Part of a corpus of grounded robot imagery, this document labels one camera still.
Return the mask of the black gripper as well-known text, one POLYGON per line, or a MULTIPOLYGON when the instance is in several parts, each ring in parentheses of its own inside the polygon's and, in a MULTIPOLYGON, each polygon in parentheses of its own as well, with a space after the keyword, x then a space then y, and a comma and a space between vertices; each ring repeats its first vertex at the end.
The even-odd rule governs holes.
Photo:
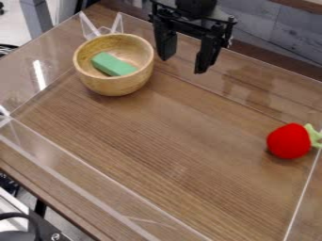
MULTIPOLYGON (((197 54, 195 73, 202 74, 214 65, 222 46, 231 44, 231 34, 237 18, 225 13, 218 6, 218 0, 150 0, 151 16, 162 16, 168 20, 192 25, 195 28, 218 27, 215 35, 205 35, 201 51, 197 54)), ((176 54, 178 34, 162 19, 154 19, 154 33, 158 54, 163 61, 176 54)))

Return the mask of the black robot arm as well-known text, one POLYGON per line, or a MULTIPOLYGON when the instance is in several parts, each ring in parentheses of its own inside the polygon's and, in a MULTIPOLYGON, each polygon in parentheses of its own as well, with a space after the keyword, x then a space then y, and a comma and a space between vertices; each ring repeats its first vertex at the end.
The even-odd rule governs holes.
POLYGON ((194 73, 205 73, 215 64, 221 50, 231 45, 237 18, 221 10, 218 0, 150 1, 150 23, 160 59, 166 61, 176 54, 182 33, 201 41, 194 73))

